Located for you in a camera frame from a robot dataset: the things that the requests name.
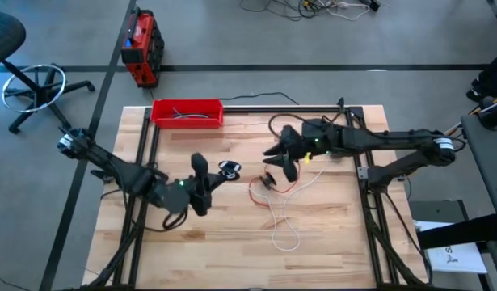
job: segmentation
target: white paper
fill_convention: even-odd
[[[450,226],[447,222],[416,221],[421,231]],[[433,271],[487,273],[482,256],[475,243],[465,243],[449,247],[426,250]]]

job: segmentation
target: wooden tabletop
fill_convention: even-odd
[[[372,131],[388,129],[382,106],[363,106],[367,126]],[[120,120],[113,153],[133,162],[137,154],[144,107],[126,107]],[[322,114],[298,115],[320,117]],[[352,158],[333,160],[315,157],[301,163],[300,179],[295,188],[324,172],[309,187],[296,192],[286,206],[286,215],[300,235],[294,251],[280,251],[272,244],[274,220],[268,209],[256,206],[248,196],[249,181],[261,175],[266,149],[275,144],[267,121],[273,114],[226,114],[221,129],[163,129],[160,132],[156,161],[170,179],[193,174],[190,156],[201,152],[209,171],[222,160],[242,164],[241,179],[224,183],[213,192],[213,207],[205,217],[192,211],[184,225],[167,233],[146,231],[141,249],[137,278],[138,289],[362,289],[375,287],[365,233],[354,162]],[[275,119],[277,131],[285,125],[301,130],[301,122],[292,117]],[[144,161],[149,154],[153,125],[150,126]],[[393,151],[374,151],[377,165],[396,159]],[[277,180],[277,189],[289,183],[282,170],[269,167]],[[104,191],[116,185],[107,185]],[[269,192],[260,183],[253,189],[270,199],[276,215],[275,241],[281,248],[293,248],[297,238],[283,219],[282,205],[290,193]],[[402,183],[392,182],[389,194],[414,233],[411,213]],[[395,250],[407,266],[422,280],[426,279],[423,261],[408,241],[390,203],[383,197],[390,237]],[[164,209],[150,205],[146,225],[160,228],[167,215]],[[101,202],[91,251],[83,283],[96,278],[119,246],[124,219],[123,199],[119,193]],[[381,251],[381,269],[386,281],[385,259]],[[125,260],[124,277],[129,272],[131,252]]]

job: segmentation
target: red plastic tray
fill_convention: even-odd
[[[175,118],[181,114],[203,114],[208,118]],[[223,125],[223,104],[219,99],[161,99],[153,101],[151,121],[161,129],[219,129]]]

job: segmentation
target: gray floor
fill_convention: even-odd
[[[263,0],[247,0],[260,6]],[[228,0],[139,0],[166,40],[166,65],[225,64],[480,64],[497,55],[497,20],[485,0],[388,0],[375,15],[348,22],[328,15],[289,22],[241,11]],[[27,40],[17,65],[107,65],[127,0],[0,0],[0,11],[23,21]],[[300,104],[384,104],[390,127],[441,129],[474,104],[465,98],[474,71],[163,73],[155,97],[232,97],[283,91]],[[9,74],[0,73],[0,90]],[[68,73],[70,82],[104,73]],[[59,102],[74,126],[86,127],[98,92],[73,92]],[[228,104],[287,104],[279,97]],[[129,74],[116,73],[97,141],[111,149],[121,108],[149,105]],[[57,120],[40,112],[20,135],[7,132],[16,114],[0,100],[0,277],[37,289],[61,217],[76,162],[59,154]],[[471,217],[493,208],[468,150],[450,167],[422,169],[412,200],[463,199]],[[55,288],[78,286],[99,207],[100,182],[86,175]],[[475,276],[436,274],[439,286],[479,289]],[[15,290],[0,283],[0,290]]]

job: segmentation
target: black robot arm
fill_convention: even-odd
[[[205,158],[195,153],[191,166],[195,175],[168,183],[168,177],[152,167],[126,162],[97,145],[85,129],[62,129],[63,138],[58,149],[69,158],[84,159],[115,178],[121,190],[131,196],[141,197],[170,213],[181,213],[190,204],[198,216],[207,214],[212,204],[212,191],[229,180],[239,178],[241,165],[236,162],[220,163],[218,174],[208,173]]]
[[[285,125],[279,143],[264,152],[272,157],[263,162],[282,167],[288,181],[293,182],[297,180],[294,165],[297,160],[309,160],[320,154],[351,157],[368,150],[416,150],[385,167],[358,169],[360,177],[364,176],[369,186],[376,190],[387,186],[394,177],[428,165],[447,166],[455,159],[451,138],[438,131],[420,129],[373,133],[367,129],[333,124],[325,119],[311,119],[302,123],[302,135]]]

